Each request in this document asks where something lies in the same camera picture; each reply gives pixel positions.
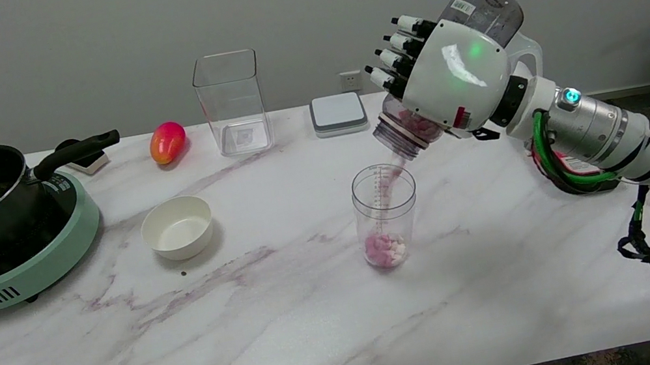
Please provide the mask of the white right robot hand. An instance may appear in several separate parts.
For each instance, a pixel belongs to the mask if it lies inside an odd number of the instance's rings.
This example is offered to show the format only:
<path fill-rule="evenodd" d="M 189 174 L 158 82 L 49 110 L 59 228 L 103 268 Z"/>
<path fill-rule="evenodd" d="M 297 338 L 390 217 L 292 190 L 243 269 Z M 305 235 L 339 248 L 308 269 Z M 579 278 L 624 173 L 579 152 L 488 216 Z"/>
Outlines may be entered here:
<path fill-rule="evenodd" d="M 388 46 L 365 70 L 386 92 L 374 138 L 403 160 L 415 159 L 443 135 L 499 138 L 485 128 L 509 80 L 506 52 L 484 33 L 458 22 L 400 16 Z"/>

